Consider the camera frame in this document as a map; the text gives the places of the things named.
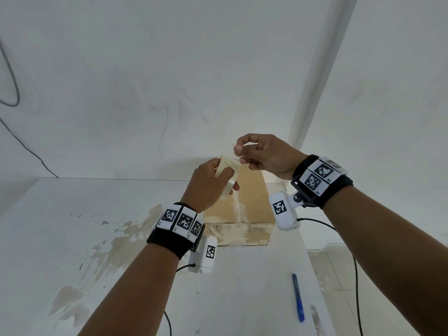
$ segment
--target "black cable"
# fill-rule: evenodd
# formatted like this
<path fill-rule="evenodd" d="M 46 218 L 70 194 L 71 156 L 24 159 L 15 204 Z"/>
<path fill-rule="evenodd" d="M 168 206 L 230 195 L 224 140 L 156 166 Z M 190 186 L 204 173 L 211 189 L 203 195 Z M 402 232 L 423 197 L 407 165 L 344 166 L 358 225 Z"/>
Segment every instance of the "black cable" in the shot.
<path fill-rule="evenodd" d="M 195 267 L 195 266 L 196 266 L 196 263 L 193 263 L 193 264 L 187 264 L 187 265 L 181 266 L 179 269 L 176 270 L 176 272 L 181 271 L 182 269 L 185 269 L 186 267 Z M 167 321 L 168 321 L 168 326 L 169 326 L 169 336 L 172 336 L 171 322 L 170 322 L 170 320 L 169 320 L 169 318 L 168 318 L 168 315 L 167 315 L 167 312 L 166 312 L 166 311 L 164 311 L 164 314 L 165 314 L 165 317 L 167 318 Z"/>
<path fill-rule="evenodd" d="M 0 103 L 1 104 L 3 104 L 3 105 L 5 105 L 5 106 L 9 106 L 9 107 L 16 107 L 16 106 L 18 106 L 19 104 L 20 104 L 20 90 L 19 90 L 19 86 L 18 86 L 18 84 L 17 84 L 17 81 L 16 81 L 16 76 L 14 75 L 14 72 L 13 72 L 13 69 L 11 68 L 11 64 L 9 63 L 9 60 L 8 60 L 8 56 L 6 55 L 6 52 L 4 51 L 4 48 L 3 48 L 3 43 L 2 43 L 2 41 L 0 40 L 0 51 L 1 51 L 1 53 L 2 53 L 2 55 L 3 55 L 3 59 L 4 59 L 4 61 L 6 62 L 6 66 L 8 66 L 8 70 L 9 70 L 9 73 L 11 74 L 11 78 L 13 79 L 13 83 L 14 83 L 14 87 L 16 88 L 16 96 L 17 96 L 17 101 L 14 103 L 14 104 L 10 104 L 10 103 L 7 103 L 7 102 L 4 102 L 4 101 L 2 101 L 1 99 L 0 99 Z M 0 122 L 3 124 L 3 126 L 8 130 L 8 132 L 9 133 L 11 133 L 12 134 L 12 136 L 14 137 L 14 138 L 16 138 L 17 139 L 17 141 L 25 148 L 25 150 L 27 150 L 28 152 L 30 152 L 34 157 L 36 157 L 37 159 L 39 159 L 40 160 L 40 162 L 42 163 L 42 165 L 48 170 L 48 172 L 50 172 L 52 175 L 54 175 L 56 178 L 59 178 L 57 175 L 55 175 L 53 172 L 51 172 L 50 171 L 50 169 L 47 167 L 47 165 L 45 165 L 45 163 L 43 162 L 43 160 L 36 154 L 36 153 L 34 153 L 34 152 L 32 152 L 29 148 L 27 148 L 24 144 L 23 144 L 23 142 L 9 129 L 9 127 L 8 127 L 8 125 L 7 124 L 5 124 L 5 122 L 2 120 L 2 118 L 0 118 Z"/>
<path fill-rule="evenodd" d="M 317 222 L 317 223 L 321 223 L 325 226 L 328 226 L 329 228 L 333 229 L 336 231 L 336 229 L 331 226 L 330 224 L 321 222 L 320 220 L 317 219 L 311 219 L 311 218 L 298 218 L 297 221 L 301 221 L 301 220 L 311 220 L 313 222 Z M 356 259 L 355 256 L 353 256 L 353 262 L 355 263 L 355 288 L 356 288 L 356 313 L 358 315 L 358 326 L 359 326 L 359 333 L 361 334 L 361 336 L 364 336 L 364 334 L 362 333 L 362 326 L 361 326 L 361 315 L 359 314 L 359 295 L 358 295 L 358 267 L 356 265 Z"/>

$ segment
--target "floor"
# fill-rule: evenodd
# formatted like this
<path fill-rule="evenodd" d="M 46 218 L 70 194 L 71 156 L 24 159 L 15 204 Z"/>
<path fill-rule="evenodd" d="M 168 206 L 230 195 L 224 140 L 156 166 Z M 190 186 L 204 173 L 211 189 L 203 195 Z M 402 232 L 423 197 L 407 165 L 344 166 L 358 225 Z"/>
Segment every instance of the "floor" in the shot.
<path fill-rule="evenodd" d="M 355 268 L 345 245 L 309 250 L 311 264 L 338 336 L 359 336 Z M 364 336 L 418 336 L 358 265 L 359 309 Z"/>

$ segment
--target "wristband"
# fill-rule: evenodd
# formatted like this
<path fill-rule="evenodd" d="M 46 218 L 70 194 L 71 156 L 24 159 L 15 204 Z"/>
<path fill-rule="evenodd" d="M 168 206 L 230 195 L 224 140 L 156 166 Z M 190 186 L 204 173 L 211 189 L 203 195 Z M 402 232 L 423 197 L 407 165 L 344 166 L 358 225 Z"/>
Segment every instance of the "wristband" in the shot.
<path fill-rule="evenodd" d="M 204 231 L 202 215 L 184 203 L 170 205 L 155 225 L 147 243 L 170 250 L 179 258 L 195 250 Z"/>
<path fill-rule="evenodd" d="M 346 174 L 347 170 L 330 158 L 311 154 L 295 169 L 291 184 L 299 192 L 304 206 L 322 209 L 341 189 L 353 186 Z"/>

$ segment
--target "table surface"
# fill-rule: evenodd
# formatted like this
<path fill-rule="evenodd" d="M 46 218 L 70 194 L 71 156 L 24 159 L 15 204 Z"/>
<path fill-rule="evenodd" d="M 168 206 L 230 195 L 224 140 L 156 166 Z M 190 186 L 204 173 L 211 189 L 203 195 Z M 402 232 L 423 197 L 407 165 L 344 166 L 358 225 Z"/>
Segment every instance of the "table surface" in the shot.
<path fill-rule="evenodd" d="M 0 220 L 5 334 L 76 335 L 186 186 L 40 179 Z M 270 193 L 283 189 L 267 186 Z M 187 261 L 188 254 L 180 265 Z M 166 312 L 174 335 L 336 335 L 299 230 L 275 228 L 267 246 L 219 247 L 211 274 L 179 271 Z M 165 318 L 158 335 L 169 335 Z"/>

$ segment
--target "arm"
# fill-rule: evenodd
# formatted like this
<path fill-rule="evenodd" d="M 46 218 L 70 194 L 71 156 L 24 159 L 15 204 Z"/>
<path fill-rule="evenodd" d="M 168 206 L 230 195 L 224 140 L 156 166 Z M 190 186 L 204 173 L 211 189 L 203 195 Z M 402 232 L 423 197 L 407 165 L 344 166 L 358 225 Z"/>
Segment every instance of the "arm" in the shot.
<path fill-rule="evenodd" d="M 286 180 L 306 158 L 262 134 L 239 138 L 235 153 L 250 169 Z M 351 186 L 331 197 L 323 211 L 367 275 L 419 333 L 448 333 L 448 248 Z"/>
<path fill-rule="evenodd" d="M 226 168 L 218 178 L 213 178 L 219 162 L 212 159 L 194 171 L 182 203 L 200 213 L 218 201 L 233 176 L 233 170 Z M 233 189 L 239 190 L 238 183 Z M 160 245 L 147 244 L 93 312 L 79 336 L 154 336 L 181 257 Z"/>

